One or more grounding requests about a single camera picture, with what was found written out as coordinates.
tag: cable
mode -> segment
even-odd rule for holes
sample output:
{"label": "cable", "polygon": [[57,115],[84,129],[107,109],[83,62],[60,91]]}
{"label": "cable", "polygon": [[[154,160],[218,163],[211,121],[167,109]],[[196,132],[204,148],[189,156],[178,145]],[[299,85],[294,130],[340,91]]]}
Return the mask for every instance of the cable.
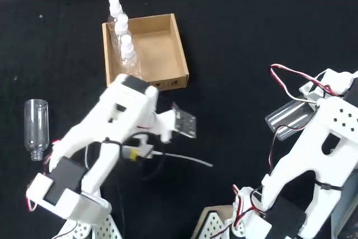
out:
{"label": "cable", "polygon": [[88,166],[88,158],[87,158],[87,155],[88,155],[88,145],[86,146],[86,149],[84,150],[84,165],[85,165],[85,167],[89,170],[90,167]]}
{"label": "cable", "polygon": [[118,199],[119,199],[119,206],[121,208],[121,215],[122,215],[122,239],[124,239],[125,236],[125,219],[124,219],[124,206],[123,206],[123,200],[122,200],[122,195],[121,195],[121,191],[119,188],[119,183],[118,181],[116,182],[116,186],[117,186],[117,191],[118,191]]}
{"label": "cable", "polygon": [[275,73],[274,68],[280,68],[286,71],[290,71],[292,73],[298,74],[306,79],[308,79],[309,81],[313,82],[315,85],[317,85],[318,87],[320,87],[323,91],[326,91],[328,94],[332,95],[332,96],[337,96],[337,94],[335,94],[329,85],[323,85],[321,84],[320,81],[318,81],[316,78],[313,78],[303,72],[300,71],[296,71],[293,69],[290,69],[282,64],[272,64],[270,66],[270,73],[271,75],[274,77],[274,79],[279,83],[279,85],[285,90],[286,94],[293,100],[297,100],[300,102],[306,102],[306,103],[311,103],[311,104],[316,104],[316,101],[311,101],[311,100],[307,100],[307,99],[300,99],[300,98],[296,98],[294,97],[292,94],[290,94],[290,92],[287,89],[287,86],[284,84],[284,82],[280,79],[280,77]]}
{"label": "cable", "polygon": [[143,156],[143,159],[146,159],[154,150],[155,146],[157,146],[159,148],[159,151],[162,153],[162,158],[157,166],[157,168],[149,175],[145,176],[145,177],[142,177],[142,180],[146,181],[146,180],[149,180],[149,179],[152,179],[154,178],[157,174],[159,174],[159,172],[161,171],[163,165],[164,165],[164,161],[165,161],[165,158],[166,158],[166,152],[164,150],[164,146],[163,146],[163,143],[162,141],[154,134],[154,133],[151,133],[151,132],[137,132],[137,133],[134,133],[132,134],[129,138],[126,139],[126,141],[123,142],[123,145],[125,146],[125,143],[128,142],[129,139],[131,139],[132,137],[136,136],[136,135],[140,135],[140,134],[145,134],[149,137],[153,137],[154,140],[156,141],[156,144],[157,145],[154,145],[154,147],[152,147],[150,149],[150,151],[148,151],[148,153]]}
{"label": "cable", "polygon": [[276,131],[275,131],[275,135],[274,135],[274,138],[272,139],[272,143],[271,143],[271,147],[270,147],[270,154],[268,155],[268,165],[270,166],[270,173],[269,175],[271,175],[272,171],[274,170],[274,164],[272,162],[272,153],[274,151],[274,144],[275,144],[275,140],[276,140],[276,137],[277,137],[277,134],[279,132],[279,130],[283,127],[286,127],[286,128],[289,128],[293,131],[302,131],[303,129],[306,128],[306,126],[308,125],[308,123],[313,119],[313,117],[315,116],[315,114],[317,113],[317,110],[318,108],[316,108],[316,111],[313,113],[313,115],[311,116],[311,118],[301,127],[301,128],[293,128],[291,126],[288,126],[288,125],[279,125],[277,128],[276,128]]}
{"label": "cable", "polygon": [[265,212],[262,211],[262,210],[260,210],[260,209],[258,209],[258,208],[255,206],[255,204],[253,203],[252,197],[253,197],[253,194],[254,194],[255,192],[261,190],[262,188],[263,188],[263,186],[261,185],[261,186],[257,187],[256,189],[254,189],[254,190],[252,190],[252,191],[250,192],[251,207],[252,207],[257,213],[259,213],[259,214],[264,214]]}
{"label": "cable", "polygon": [[29,211],[29,212],[33,212],[33,211],[35,211],[35,209],[36,209],[36,207],[37,207],[37,204],[36,203],[34,203],[34,206],[32,206],[32,201],[28,198],[28,197],[26,197],[26,205],[27,205],[27,210]]}
{"label": "cable", "polygon": [[[159,152],[159,151],[152,151],[152,153],[153,153],[153,155],[163,155],[163,153]],[[200,164],[205,165],[207,167],[213,167],[212,163],[208,163],[208,162],[196,159],[196,158],[192,158],[192,157],[188,157],[188,156],[184,156],[184,155],[172,154],[172,153],[166,153],[166,155],[170,156],[170,157],[176,157],[176,158],[181,158],[181,159],[186,159],[186,160],[189,160],[189,161],[197,162],[197,163],[200,163]]]}
{"label": "cable", "polygon": [[78,225],[78,222],[76,221],[76,225],[70,231],[68,231],[66,233],[62,233],[61,235],[56,235],[56,236],[52,237],[51,239],[58,239],[62,236],[68,235],[69,233],[73,232],[74,229],[76,229],[77,225]]}

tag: white wire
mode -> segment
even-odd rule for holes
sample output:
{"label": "white wire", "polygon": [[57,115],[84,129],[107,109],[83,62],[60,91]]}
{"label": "white wire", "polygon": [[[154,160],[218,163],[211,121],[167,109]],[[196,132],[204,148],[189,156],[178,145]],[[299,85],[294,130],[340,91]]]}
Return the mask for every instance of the white wire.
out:
{"label": "white wire", "polygon": [[78,225],[78,222],[76,221],[76,225],[75,225],[72,229],[70,229],[70,230],[69,230],[69,231],[67,231],[67,232],[62,233],[61,235],[55,235],[55,236],[54,236],[54,237],[52,237],[51,239],[61,238],[61,237],[65,236],[65,235],[70,234],[71,232],[73,232],[73,231],[74,231],[74,229],[76,229],[77,225]]}
{"label": "white wire", "polygon": [[84,165],[87,169],[90,169],[90,167],[88,166],[87,155],[88,155],[88,145],[86,146],[86,149],[84,150]]}
{"label": "white wire", "polygon": [[286,84],[281,80],[281,78],[274,71],[274,69],[273,69],[274,67],[282,68],[284,70],[291,71],[291,72],[296,73],[296,74],[300,74],[303,77],[305,77],[306,79],[310,79],[311,81],[312,80],[317,81],[315,78],[312,78],[311,76],[309,76],[309,75],[307,75],[307,74],[305,74],[303,72],[299,72],[299,71],[290,69],[290,68],[288,68],[288,67],[286,67],[284,65],[281,65],[281,64],[273,64],[273,65],[271,65],[271,68],[270,68],[272,76],[278,81],[278,83],[281,85],[281,87],[285,90],[286,94],[291,99],[296,100],[296,101],[300,101],[300,102],[311,103],[311,104],[316,104],[317,103],[316,101],[311,101],[311,100],[307,100],[307,99],[300,99],[300,98],[294,97],[292,94],[290,94],[289,90],[287,89]]}
{"label": "white wire", "polygon": [[[154,155],[163,155],[163,152],[160,152],[160,151],[152,151],[152,153],[153,153]],[[205,165],[205,166],[207,166],[207,167],[213,167],[213,164],[211,164],[211,163],[208,163],[208,162],[205,162],[205,161],[196,159],[196,158],[184,156],[184,155],[166,153],[166,156],[171,156],[171,157],[176,157],[176,158],[182,158],[182,159],[186,159],[186,160],[189,160],[189,161],[193,161],[193,162],[200,163],[200,164]]]}

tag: open cardboard box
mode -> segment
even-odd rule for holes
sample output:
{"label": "open cardboard box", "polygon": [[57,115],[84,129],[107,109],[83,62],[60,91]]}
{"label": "open cardboard box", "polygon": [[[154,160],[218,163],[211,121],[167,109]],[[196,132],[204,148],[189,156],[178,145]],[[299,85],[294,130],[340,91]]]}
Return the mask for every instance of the open cardboard box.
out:
{"label": "open cardboard box", "polygon": [[[114,57],[110,24],[102,24],[107,86],[121,73]],[[129,20],[143,80],[161,90],[184,88],[189,72],[174,14]]]}

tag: bottle cap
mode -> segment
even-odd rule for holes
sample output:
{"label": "bottle cap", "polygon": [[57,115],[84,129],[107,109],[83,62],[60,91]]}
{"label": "bottle cap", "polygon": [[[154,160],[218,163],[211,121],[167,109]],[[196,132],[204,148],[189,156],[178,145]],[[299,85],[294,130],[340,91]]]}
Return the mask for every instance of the bottle cap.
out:
{"label": "bottle cap", "polygon": [[117,18],[119,14],[123,13],[122,6],[119,0],[108,0],[110,2],[110,15],[113,18]]}
{"label": "bottle cap", "polygon": [[123,36],[128,32],[128,16],[126,14],[119,14],[116,24],[114,26],[114,32],[118,36]]}
{"label": "bottle cap", "polygon": [[121,53],[122,58],[132,58],[135,54],[132,37],[130,35],[123,35],[121,38]]}

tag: bottle neck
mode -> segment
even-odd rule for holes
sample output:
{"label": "bottle neck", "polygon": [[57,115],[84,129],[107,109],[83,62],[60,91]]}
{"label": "bottle neck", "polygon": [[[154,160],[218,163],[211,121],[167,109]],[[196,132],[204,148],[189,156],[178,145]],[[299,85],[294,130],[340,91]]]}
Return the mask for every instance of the bottle neck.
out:
{"label": "bottle neck", "polygon": [[32,161],[41,161],[43,159],[43,151],[31,151],[31,160]]}

